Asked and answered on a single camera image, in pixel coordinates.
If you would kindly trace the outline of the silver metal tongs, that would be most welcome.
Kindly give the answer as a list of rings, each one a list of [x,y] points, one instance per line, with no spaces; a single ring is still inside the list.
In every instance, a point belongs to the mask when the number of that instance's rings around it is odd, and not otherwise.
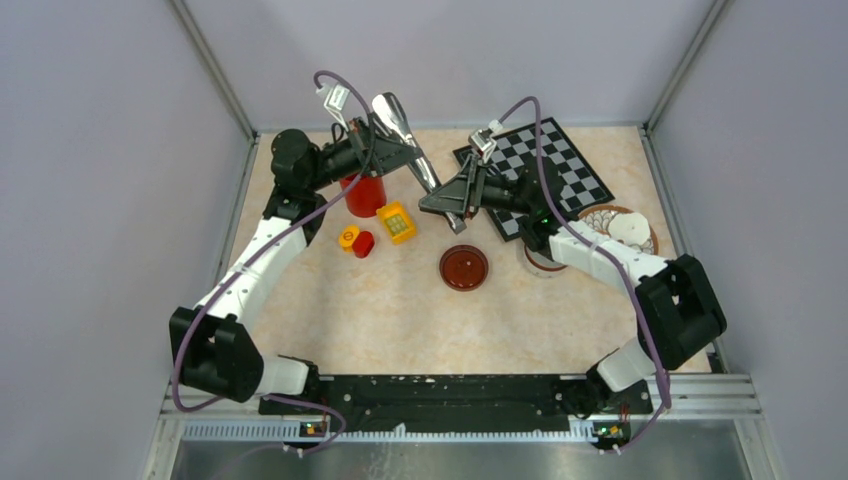
[[[372,99],[371,106],[388,136],[412,150],[414,158],[407,165],[425,193],[433,193],[438,187],[441,187],[442,183],[432,163],[416,140],[408,116],[398,97],[392,92],[381,93]]]

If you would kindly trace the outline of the white round food slice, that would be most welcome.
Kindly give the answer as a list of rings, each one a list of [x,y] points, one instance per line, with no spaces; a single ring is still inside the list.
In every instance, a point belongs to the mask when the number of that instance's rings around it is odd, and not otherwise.
[[[653,253],[655,242],[646,217],[640,213],[617,213],[607,226],[609,236],[620,243],[645,253]]]

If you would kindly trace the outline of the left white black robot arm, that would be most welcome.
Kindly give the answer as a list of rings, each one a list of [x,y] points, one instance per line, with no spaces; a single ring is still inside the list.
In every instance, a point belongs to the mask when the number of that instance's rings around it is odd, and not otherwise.
[[[374,115],[355,118],[343,139],[324,146],[298,129],[274,137],[274,187],[252,239],[208,294],[191,308],[177,308],[169,321],[171,396],[178,410],[190,409],[179,398],[181,386],[215,401],[243,403],[276,393],[297,413],[317,407],[321,388],[309,379],[309,362],[261,353],[252,325],[284,270],[311,244],[326,210],[340,200],[326,200],[321,189],[344,178],[357,185],[420,156],[419,147],[382,132],[375,121]]]

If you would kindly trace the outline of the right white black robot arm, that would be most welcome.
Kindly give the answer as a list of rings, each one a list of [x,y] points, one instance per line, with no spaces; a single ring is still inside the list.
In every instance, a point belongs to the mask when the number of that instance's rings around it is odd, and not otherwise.
[[[519,231],[533,252],[627,296],[637,334],[587,373],[586,397],[612,412],[633,384],[654,376],[665,407],[671,405],[670,373],[721,336],[727,320],[702,263],[690,254],[675,259],[644,253],[594,230],[554,199],[559,176],[535,160],[515,180],[493,176],[473,160],[419,200],[421,211],[472,218],[481,209],[523,215]]]

